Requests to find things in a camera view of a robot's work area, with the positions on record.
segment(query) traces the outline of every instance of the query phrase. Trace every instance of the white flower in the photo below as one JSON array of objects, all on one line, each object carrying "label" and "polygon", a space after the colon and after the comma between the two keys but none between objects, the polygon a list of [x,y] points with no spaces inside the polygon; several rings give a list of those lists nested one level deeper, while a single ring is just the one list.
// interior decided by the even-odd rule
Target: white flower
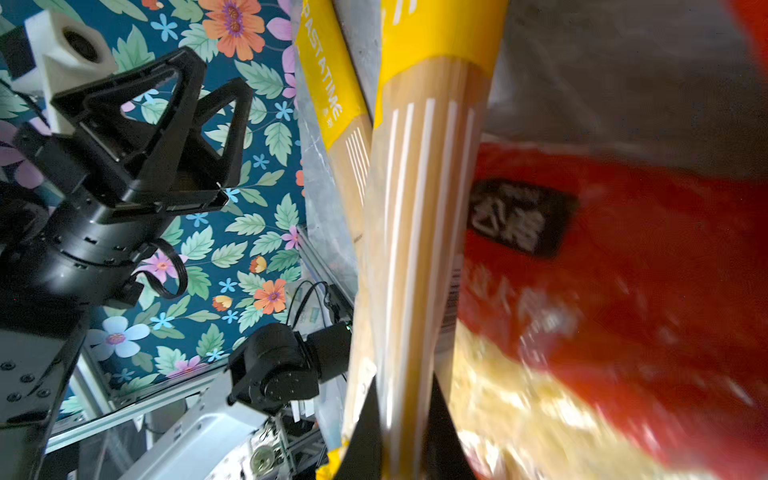
[{"label": "white flower", "polygon": [[99,362],[111,357],[112,353],[124,359],[136,355],[141,348],[131,340],[149,335],[149,327],[143,323],[128,328],[128,319],[124,316],[111,316],[101,326],[103,330],[88,330],[85,337],[86,345],[91,347],[91,353]]}]

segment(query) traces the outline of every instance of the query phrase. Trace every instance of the blue flower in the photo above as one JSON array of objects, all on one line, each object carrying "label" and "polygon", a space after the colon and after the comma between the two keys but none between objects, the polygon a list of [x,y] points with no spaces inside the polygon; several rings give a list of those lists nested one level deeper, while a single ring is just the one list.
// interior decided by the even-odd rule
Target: blue flower
[{"label": "blue flower", "polygon": [[152,28],[155,30],[161,30],[162,33],[160,33],[160,38],[163,41],[168,41],[168,35],[174,40],[178,40],[179,36],[176,35],[176,32],[174,31],[174,28],[176,28],[177,25],[176,22],[168,23],[168,18],[165,16],[164,13],[160,14],[160,21],[162,22],[162,25],[157,22],[152,22],[149,24]]},{"label": "blue flower", "polygon": [[237,195],[240,192],[239,188],[225,188],[224,193],[227,194],[227,196],[232,200],[234,203],[237,203]]},{"label": "blue flower", "polygon": [[128,372],[128,369],[123,369],[122,372],[114,376],[114,379],[117,380],[118,382],[130,382],[134,378],[133,375],[135,373],[136,372],[133,370]]},{"label": "blue flower", "polygon": [[222,353],[224,353],[223,350],[214,349],[213,352],[208,352],[205,354],[205,356],[208,357],[208,363],[213,363],[227,356],[227,355],[222,355]]},{"label": "blue flower", "polygon": [[237,320],[237,317],[240,314],[235,310],[234,312],[232,310],[227,310],[227,314],[225,316],[222,316],[222,319],[225,319],[227,323],[232,323],[232,320]]},{"label": "blue flower", "polygon": [[293,113],[292,108],[288,108],[288,102],[284,101],[282,105],[275,104],[275,108],[277,109],[277,120],[281,118],[285,118],[286,120],[290,119],[290,114]]},{"label": "blue flower", "polygon": [[154,98],[152,98],[152,95],[157,95],[159,93],[160,92],[157,91],[156,89],[150,88],[149,90],[145,91],[143,94],[134,98],[134,101],[141,101],[141,98],[143,97],[144,100],[148,101],[149,103],[152,103],[154,101]]},{"label": "blue flower", "polygon": [[208,224],[208,220],[205,220],[208,214],[192,214],[187,215],[187,220],[194,220],[195,228],[199,227],[201,223]]},{"label": "blue flower", "polygon": [[152,327],[152,330],[159,330],[163,327],[172,329],[174,328],[173,325],[170,324],[171,320],[175,319],[175,316],[165,316],[165,312],[160,314],[160,318],[153,316],[151,318],[152,322],[155,323],[155,326]]},{"label": "blue flower", "polygon": [[230,278],[227,278],[226,282],[219,282],[219,285],[223,287],[221,289],[221,293],[225,293],[227,290],[229,290],[230,292],[234,292],[235,285],[237,285],[237,283],[233,282],[232,278],[230,277]]},{"label": "blue flower", "polygon": [[264,160],[264,154],[261,155],[254,155],[253,156],[253,164],[257,167],[261,167],[262,170],[266,170],[266,164],[268,164],[269,160]]}]

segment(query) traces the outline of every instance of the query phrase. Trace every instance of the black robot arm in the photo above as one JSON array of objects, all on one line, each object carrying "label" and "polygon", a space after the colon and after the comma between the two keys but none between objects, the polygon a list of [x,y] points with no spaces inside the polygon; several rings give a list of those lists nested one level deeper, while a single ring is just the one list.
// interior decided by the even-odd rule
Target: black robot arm
[{"label": "black robot arm", "polygon": [[[137,265],[158,247],[178,259],[159,240],[173,217],[220,210],[227,202],[222,190],[239,181],[253,92],[237,78],[198,100],[205,71],[193,51],[180,48],[56,94],[49,108],[74,126],[73,134],[45,136],[23,124],[13,139],[65,198],[48,218],[29,190],[0,189],[4,478],[37,475],[88,328],[89,306],[134,306],[144,288],[136,281]],[[121,113],[123,103],[169,81],[175,81],[173,97],[157,124]],[[232,101],[233,120],[219,155],[201,128]],[[184,292],[179,263],[177,293],[149,278],[159,293]]]}]

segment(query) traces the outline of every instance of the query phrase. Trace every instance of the green leaf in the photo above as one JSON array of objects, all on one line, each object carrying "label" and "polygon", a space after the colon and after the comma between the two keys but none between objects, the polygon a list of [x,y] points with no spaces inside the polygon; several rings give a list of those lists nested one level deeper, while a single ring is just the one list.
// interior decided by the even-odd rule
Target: green leaf
[{"label": "green leaf", "polygon": [[211,238],[213,234],[214,229],[211,227],[202,232],[192,233],[192,236],[181,244],[181,254],[186,255],[190,260],[202,260],[213,249],[214,239]]},{"label": "green leaf", "polygon": [[244,308],[245,306],[253,305],[253,302],[256,300],[253,299],[253,297],[245,297],[240,302],[237,302],[237,305],[235,305],[235,308]]},{"label": "green leaf", "polygon": [[248,160],[246,163],[243,164],[242,167],[240,167],[240,182],[238,185],[244,185],[248,183],[248,180],[250,180],[250,160]]},{"label": "green leaf", "polygon": [[243,211],[234,202],[227,202],[227,204],[221,208],[221,211],[229,212],[230,214],[233,214],[235,217],[243,216]]},{"label": "green leaf", "polygon": [[[11,75],[7,70],[0,70],[0,79],[11,84]],[[13,118],[17,113],[27,111],[29,107],[18,95],[11,93],[5,87],[0,87],[0,118]]]},{"label": "green leaf", "polygon": [[124,395],[127,395],[128,393],[137,392],[143,389],[144,387],[151,385],[152,382],[154,382],[154,380],[158,376],[160,376],[159,373],[153,373],[152,375],[142,376],[142,377],[133,379],[129,383],[124,383],[120,387],[119,395],[124,396]]},{"label": "green leaf", "polygon": [[199,23],[190,23],[190,29],[182,31],[181,36],[184,38],[179,41],[179,46],[191,48],[206,63],[219,54],[219,41],[208,38],[205,28]]},{"label": "green leaf", "polygon": [[61,403],[61,406],[58,407],[58,411],[65,415],[67,414],[74,415],[75,413],[82,412],[83,406],[80,405],[80,400],[78,400],[78,397],[73,395]]},{"label": "green leaf", "polygon": [[265,117],[266,105],[261,101],[261,98],[253,97],[253,100],[250,102],[250,114],[248,115],[248,120],[252,124],[260,124]]},{"label": "green leaf", "polygon": [[274,318],[275,320],[277,320],[280,323],[285,323],[285,322],[288,321],[288,312],[283,310],[280,313],[273,313],[272,314],[272,318]]},{"label": "green leaf", "polygon": [[208,310],[201,310],[191,315],[187,315],[187,318],[190,320],[194,320],[195,322],[202,323],[208,320],[218,320],[219,318],[221,318],[221,315],[217,315],[216,313],[209,312]]},{"label": "green leaf", "polygon": [[152,365],[152,355],[149,353],[139,352],[136,355],[131,357],[131,363],[133,363],[135,366],[140,367],[145,372],[149,373],[152,370],[154,370],[154,365]]},{"label": "green leaf", "polygon": [[274,156],[284,167],[288,165],[288,155],[290,155],[291,145],[293,145],[288,127],[280,122],[275,122],[264,129],[264,135],[266,135],[264,144],[270,148],[270,155]]},{"label": "green leaf", "polygon": [[148,124],[157,124],[168,106],[168,100],[153,98],[141,104],[141,114]]},{"label": "green leaf", "polygon": [[149,325],[152,323],[152,317],[157,316],[157,312],[160,311],[160,304],[155,303],[153,306],[146,309],[144,312],[139,313],[136,315],[136,318],[134,319],[134,325]]},{"label": "green leaf", "polygon": [[158,372],[167,375],[176,369],[174,365],[176,362],[186,359],[187,356],[179,349],[171,350],[166,346],[158,346],[157,356],[154,357],[154,365],[157,367]]},{"label": "green leaf", "polygon": [[270,259],[270,265],[267,267],[266,272],[282,271],[289,266],[295,265],[299,262],[298,250],[281,250],[274,254]]},{"label": "green leaf", "polygon": [[261,176],[261,178],[256,183],[256,185],[260,187],[273,187],[274,184],[277,183],[277,181],[280,179],[280,177],[283,176],[284,173],[285,173],[285,170],[266,172],[264,175]]},{"label": "green leaf", "polygon": [[275,223],[277,228],[283,230],[289,230],[299,223],[299,211],[296,209],[296,204],[290,201],[290,194],[286,194],[277,206],[275,220],[277,220]]},{"label": "green leaf", "polygon": [[256,255],[264,255],[265,253],[273,252],[283,245],[283,239],[277,232],[266,232],[259,237],[259,240],[253,242],[253,248],[250,250],[250,255],[255,257]]},{"label": "green leaf", "polygon": [[208,331],[204,333],[197,341],[195,352],[197,355],[205,358],[205,354],[221,349],[224,346],[224,334],[219,331],[215,323],[211,323]]},{"label": "green leaf", "polygon": [[264,311],[256,310],[256,307],[251,305],[246,307],[245,311],[240,315],[240,319],[237,322],[240,324],[240,333],[245,332],[246,329],[256,325],[256,322],[264,315]]},{"label": "green leaf", "polygon": [[142,22],[147,21],[147,16],[130,0],[99,0],[105,7],[118,15],[124,13]]},{"label": "green leaf", "polygon": [[149,280],[147,280],[147,277],[144,275],[139,275],[136,278],[136,281],[144,285],[144,289],[141,291],[141,295],[139,296],[139,305],[141,305],[143,310],[146,310],[150,305],[152,305],[152,303],[154,303],[154,299],[158,298],[160,294],[154,291],[152,286],[149,284]]},{"label": "green leaf", "polygon": [[[207,131],[205,132],[205,134],[211,140],[219,142],[223,147],[224,144],[227,142],[227,135],[230,133],[230,124],[227,123],[225,125],[217,125],[216,128],[218,130]],[[253,141],[253,131],[250,128],[245,127],[245,139],[243,140],[243,149],[250,147],[250,144],[252,141]]]},{"label": "green leaf", "polygon": [[103,306],[102,309],[104,309],[104,313],[106,313],[107,316],[123,316],[123,313],[127,312],[127,310],[120,310],[110,306]]},{"label": "green leaf", "polygon": [[158,339],[175,339],[175,340],[182,340],[184,338],[184,334],[176,329],[169,329],[166,326],[160,327],[159,330],[150,329],[149,333],[156,336]]},{"label": "green leaf", "polygon": [[72,20],[83,22],[80,15],[64,0],[35,0],[35,4],[43,10],[51,10],[52,12],[59,12],[67,15]]},{"label": "green leaf", "polygon": [[[114,0],[114,3],[128,3],[133,5],[127,0]],[[154,60],[154,53],[147,50],[147,41],[144,40],[144,36],[141,34],[141,31],[136,28],[136,25],[133,25],[127,41],[118,38],[118,48],[117,50],[112,48],[112,56],[114,57],[114,61],[118,64],[117,73],[133,70],[136,67],[140,67],[145,63]]]},{"label": "green leaf", "polygon": [[235,340],[235,343],[232,344],[232,350],[237,350],[237,347],[243,345],[243,342],[246,340],[247,338],[244,336],[241,336],[239,339]]},{"label": "green leaf", "polygon": [[240,281],[238,283],[240,288],[248,295],[256,293],[256,290],[260,289],[264,284],[264,279],[253,273],[237,272],[237,279]]},{"label": "green leaf", "polygon": [[208,287],[210,286],[208,274],[198,266],[188,266],[187,276],[189,277],[187,293],[197,295],[203,300],[208,300]]},{"label": "green leaf", "polygon": [[266,200],[261,196],[261,192],[255,188],[240,188],[240,195],[243,196],[246,202],[249,204],[261,205],[267,207]]},{"label": "green leaf", "polygon": [[300,266],[292,266],[283,273],[280,274],[280,278],[285,280],[287,283],[295,282],[299,278],[301,278],[301,267]]},{"label": "green leaf", "polygon": [[181,241],[182,235],[184,235],[184,230],[181,229],[181,217],[176,217],[174,221],[170,222],[170,225],[168,225],[168,228],[165,229],[160,238],[171,245],[177,245]]},{"label": "green leaf", "polygon": [[174,303],[173,305],[169,306],[166,315],[172,316],[174,318],[183,316],[187,312],[187,305],[190,304],[190,298],[192,298],[192,296],[187,295],[183,299],[179,300],[179,303]]},{"label": "green leaf", "polygon": [[283,77],[274,68],[269,68],[265,64],[255,61],[242,63],[235,61],[237,71],[245,78],[245,82],[259,95],[265,95],[267,98],[276,98],[283,93]]},{"label": "green leaf", "polygon": [[190,22],[199,22],[203,18],[203,11],[192,0],[169,0],[169,2],[175,7],[170,13],[171,17]]},{"label": "green leaf", "polygon": [[261,233],[266,226],[266,222],[259,214],[246,214],[242,217],[235,219],[234,223],[230,223],[226,232],[237,232],[238,235],[256,235]]},{"label": "green leaf", "polygon": [[232,242],[229,245],[217,248],[214,251],[214,254],[210,256],[210,259],[213,261],[214,265],[218,266],[219,268],[228,268],[243,258],[243,252],[247,246],[248,242]]}]

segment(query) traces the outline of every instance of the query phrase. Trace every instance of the barcode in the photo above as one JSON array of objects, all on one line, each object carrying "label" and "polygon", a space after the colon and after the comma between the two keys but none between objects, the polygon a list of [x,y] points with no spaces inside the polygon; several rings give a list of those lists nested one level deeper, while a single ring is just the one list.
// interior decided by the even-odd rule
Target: barcode
[{"label": "barcode", "polygon": [[448,301],[445,303],[445,314],[442,317],[441,332],[453,332],[456,330],[456,317],[458,315],[458,288],[462,283],[462,269],[455,268],[451,271],[451,288],[448,291]]}]

